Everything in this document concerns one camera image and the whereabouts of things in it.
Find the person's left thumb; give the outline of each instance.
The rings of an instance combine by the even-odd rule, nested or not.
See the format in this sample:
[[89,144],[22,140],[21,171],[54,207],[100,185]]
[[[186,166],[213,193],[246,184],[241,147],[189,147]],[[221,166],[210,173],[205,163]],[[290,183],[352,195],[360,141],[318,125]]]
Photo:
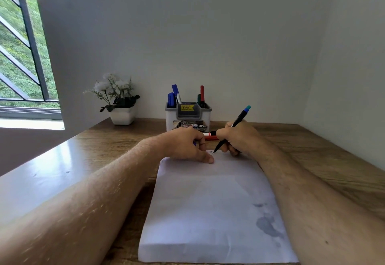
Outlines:
[[208,154],[206,151],[201,151],[199,149],[196,149],[195,159],[206,164],[212,164],[214,162],[214,158],[211,154]]

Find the hand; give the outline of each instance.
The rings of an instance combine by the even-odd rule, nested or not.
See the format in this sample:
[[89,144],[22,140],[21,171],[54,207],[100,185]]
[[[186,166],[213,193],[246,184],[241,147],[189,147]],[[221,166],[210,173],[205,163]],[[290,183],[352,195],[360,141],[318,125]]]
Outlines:
[[216,132],[216,136],[220,140],[226,139],[228,141],[221,146],[221,151],[230,151],[234,156],[238,155],[238,151],[250,155],[253,140],[260,139],[262,136],[246,121],[238,123],[235,127],[231,127],[232,124],[232,122],[227,122],[224,128]]
[[158,135],[165,147],[165,156],[173,159],[190,159],[212,164],[214,158],[206,152],[205,137],[192,127],[177,128]]

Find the desk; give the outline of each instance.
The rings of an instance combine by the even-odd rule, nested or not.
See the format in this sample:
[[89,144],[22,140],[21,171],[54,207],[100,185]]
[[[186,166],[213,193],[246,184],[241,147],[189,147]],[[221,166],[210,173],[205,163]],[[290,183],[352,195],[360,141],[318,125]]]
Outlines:
[[[211,122],[211,130],[224,122]],[[255,123],[268,140],[354,202],[385,219],[385,172],[295,124]],[[166,131],[163,119],[114,126],[106,119],[0,177],[0,227],[119,157],[140,140]],[[217,141],[209,142],[214,149]],[[156,171],[133,204],[103,265],[139,264],[137,249]]]

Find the desk organizer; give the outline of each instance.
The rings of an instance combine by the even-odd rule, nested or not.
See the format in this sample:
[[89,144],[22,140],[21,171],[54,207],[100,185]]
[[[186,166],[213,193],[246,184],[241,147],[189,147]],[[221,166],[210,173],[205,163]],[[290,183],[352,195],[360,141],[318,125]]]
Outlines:
[[201,132],[210,130],[211,107],[205,103],[205,108],[197,102],[182,102],[176,108],[168,108],[166,103],[167,131],[179,127],[193,127]]

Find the person's right arm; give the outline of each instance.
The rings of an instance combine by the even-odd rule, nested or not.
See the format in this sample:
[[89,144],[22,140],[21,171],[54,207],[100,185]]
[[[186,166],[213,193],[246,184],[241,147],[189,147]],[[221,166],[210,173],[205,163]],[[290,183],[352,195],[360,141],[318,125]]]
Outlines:
[[216,135],[230,143],[222,151],[241,151],[261,166],[302,265],[385,264],[384,221],[301,167],[249,123]]

